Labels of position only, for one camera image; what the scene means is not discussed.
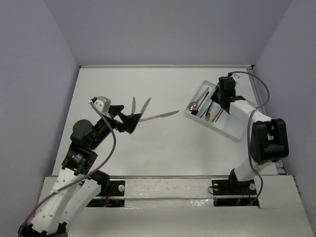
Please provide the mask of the orange chopstick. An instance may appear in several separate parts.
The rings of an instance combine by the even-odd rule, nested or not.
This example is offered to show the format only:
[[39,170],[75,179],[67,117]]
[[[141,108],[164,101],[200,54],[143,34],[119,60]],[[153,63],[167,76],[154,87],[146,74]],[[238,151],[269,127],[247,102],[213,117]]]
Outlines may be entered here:
[[220,109],[217,114],[214,116],[214,118],[212,119],[212,122],[215,122],[217,120],[217,118],[220,116],[221,112],[223,111],[223,109]]

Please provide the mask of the purple spoon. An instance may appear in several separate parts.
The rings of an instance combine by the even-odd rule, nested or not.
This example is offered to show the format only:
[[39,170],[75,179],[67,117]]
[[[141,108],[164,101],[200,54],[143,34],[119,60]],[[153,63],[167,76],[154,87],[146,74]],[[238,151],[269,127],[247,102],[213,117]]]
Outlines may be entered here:
[[204,103],[204,101],[205,101],[205,99],[207,98],[208,94],[209,94],[209,91],[206,93],[206,95],[204,96],[202,102],[199,104],[199,106],[197,107],[197,109],[191,112],[192,115],[196,116],[196,115],[198,114],[199,109],[200,109],[200,107],[202,106],[202,104]]

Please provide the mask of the aluminium frame rail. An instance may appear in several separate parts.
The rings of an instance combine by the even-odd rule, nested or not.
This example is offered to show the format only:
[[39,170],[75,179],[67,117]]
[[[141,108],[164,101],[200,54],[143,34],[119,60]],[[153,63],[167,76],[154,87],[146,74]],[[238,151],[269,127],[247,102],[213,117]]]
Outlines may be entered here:
[[252,70],[252,65],[175,65],[175,64],[167,64],[167,65],[150,65],[150,64],[138,64],[138,65],[80,65],[80,69],[161,69],[161,68],[199,68],[199,69],[247,69]]

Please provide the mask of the silver spoon pink handle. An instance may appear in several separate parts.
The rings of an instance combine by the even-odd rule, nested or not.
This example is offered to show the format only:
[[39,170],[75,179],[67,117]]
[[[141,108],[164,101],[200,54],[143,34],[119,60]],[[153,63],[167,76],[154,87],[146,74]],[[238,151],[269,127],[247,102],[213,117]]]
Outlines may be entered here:
[[192,102],[189,104],[189,106],[188,106],[189,111],[192,112],[192,111],[197,110],[198,103],[200,102],[201,99],[204,98],[204,96],[208,93],[208,91],[209,91],[209,87],[207,87],[207,88],[204,90],[204,92],[199,96],[198,99],[196,99],[195,101],[192,101]]

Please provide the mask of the silver knife dark handle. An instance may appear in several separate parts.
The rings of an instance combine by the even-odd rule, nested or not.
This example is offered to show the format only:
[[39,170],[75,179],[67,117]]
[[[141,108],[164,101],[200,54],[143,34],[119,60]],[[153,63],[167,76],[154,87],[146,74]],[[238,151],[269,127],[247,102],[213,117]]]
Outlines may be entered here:
[[131,114],[135,114],[136,112],[136,98],[133,96],[133,99],[132,99],[132,108],[131,108]]

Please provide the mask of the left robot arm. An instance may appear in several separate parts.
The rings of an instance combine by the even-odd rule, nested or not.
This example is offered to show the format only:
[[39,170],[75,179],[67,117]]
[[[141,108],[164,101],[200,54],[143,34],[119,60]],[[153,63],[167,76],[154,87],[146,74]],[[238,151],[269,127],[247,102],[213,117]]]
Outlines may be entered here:
[[91,169],[97,159],[95,150],[116,130],[133,133],[143,112],[124,115],[123,105],[106,106],[99,100],[89,103],[101,118],[96,124],[86,119],[74,124],[55,184],[20,226],[20,237],[66,237],[74,216],[94,197],[110,192],[110,176],[100,170],[105,163]]

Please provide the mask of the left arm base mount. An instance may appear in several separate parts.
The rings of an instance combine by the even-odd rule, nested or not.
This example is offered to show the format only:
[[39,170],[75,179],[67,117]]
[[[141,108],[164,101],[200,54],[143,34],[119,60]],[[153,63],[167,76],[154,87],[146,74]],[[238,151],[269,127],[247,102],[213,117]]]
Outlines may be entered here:
[[110,180],[109,185],[101,189],[86,207],[124,207],[125,180]]

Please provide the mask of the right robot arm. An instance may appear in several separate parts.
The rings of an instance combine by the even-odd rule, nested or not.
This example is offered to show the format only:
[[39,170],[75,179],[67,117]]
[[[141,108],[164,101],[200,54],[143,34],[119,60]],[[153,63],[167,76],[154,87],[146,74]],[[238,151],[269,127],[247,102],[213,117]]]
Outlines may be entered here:
[[264,168],[288,156],[286,123],[281,118],[273,119],[261,113],[244,97],[237,96],[232,76],[219,78],[212,100],[247,128],[248,158],[230,172],[227,181],[228,190],[238,194]]

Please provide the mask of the silver knife teal handle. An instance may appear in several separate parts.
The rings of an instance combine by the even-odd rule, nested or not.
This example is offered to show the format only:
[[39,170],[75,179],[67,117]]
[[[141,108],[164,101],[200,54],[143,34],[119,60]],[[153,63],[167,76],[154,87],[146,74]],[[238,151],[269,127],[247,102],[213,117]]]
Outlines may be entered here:
[[145,104],[143,105],[143,107],[142,107],[142,109],[141,109],[141,111],[140,111],[140,114],[141,114],[140,118],[142,117],[143,113],[145,112],[145,110],[146,110],[146,108],[147,108],[147,106],[148,106],[150,100],[151,100],[151,98],[149,98],[149,99],[145,102]]

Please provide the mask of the gold fork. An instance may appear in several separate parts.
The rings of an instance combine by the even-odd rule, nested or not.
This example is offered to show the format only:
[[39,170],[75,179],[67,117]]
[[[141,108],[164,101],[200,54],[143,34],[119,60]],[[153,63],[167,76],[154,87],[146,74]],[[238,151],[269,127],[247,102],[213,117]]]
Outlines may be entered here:
[[210,119],[210,113],[211,113],[211,110],[212,110],[212,107],[210,106],[208,112],[206,113],[206,116],[205,116],[205,121],[209,121]]

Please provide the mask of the silver knife pink handle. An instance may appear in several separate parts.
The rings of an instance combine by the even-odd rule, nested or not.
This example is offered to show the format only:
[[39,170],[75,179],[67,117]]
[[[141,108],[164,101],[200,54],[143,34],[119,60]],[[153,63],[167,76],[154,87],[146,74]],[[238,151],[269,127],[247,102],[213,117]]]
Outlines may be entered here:
[[180,112],[180,111],[176,110],[176,111],[172,111],[172,112],[168,112],[168,113],[164,113],[164,114],[160,114],[160,115],[155,115],[155,116],[151,116],[151,117],[147,117],[147,118],[141,118],[141,119],[139,119],[139,121],[143,122],[143,121],[148,121],[148,120],[152,120],[152,119],[164,118],[164,117],[175,115],[178,112]]

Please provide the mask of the white divided utensil tray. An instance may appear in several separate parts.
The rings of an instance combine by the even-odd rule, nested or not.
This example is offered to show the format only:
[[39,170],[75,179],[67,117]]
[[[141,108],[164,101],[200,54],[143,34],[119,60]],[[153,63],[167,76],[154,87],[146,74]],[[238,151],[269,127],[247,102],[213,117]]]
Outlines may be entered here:
[[[199,109],[199,112],[196,116],[191,114],[191,111],[189,111],[188,108],[185,109],[185,116],[207,128],[210,128],[219,134],[235,141],[239,142],[243,139],[245,136],[245,130],[246,130],[246,125],[237,119],[236,117],[227,114],[224,110],[221,112],[220,116],[217,118],[215,122],[212,122],[212,119],[214,116],[217,114],[217,112],[221,109],[220,105],[217,103],[213,102],[210,97],[216,87],[215,84],[204,80],[200,87],[198,88],[197,92],[192,98],[192,101],[195,101],[196,99],[199,98],[199,96],[204,92],[204,90],[209,87],[209,94],[207,98],[205,99],[204,103]],[[206,110],[206,108],[211,104],[212,110],[210,113],[210,119],[209,121],[205,121],[205,116],[206,114],[202,117],[199,118],[200,115]]]

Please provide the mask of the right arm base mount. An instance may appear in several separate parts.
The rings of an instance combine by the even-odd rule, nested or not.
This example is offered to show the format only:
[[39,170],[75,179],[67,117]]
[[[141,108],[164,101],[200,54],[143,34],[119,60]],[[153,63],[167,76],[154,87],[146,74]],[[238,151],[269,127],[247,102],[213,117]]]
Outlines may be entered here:
[[254,180],[231,186],[228,179],[212,180],[208,192],[213,195],[215,207],[259,206]]

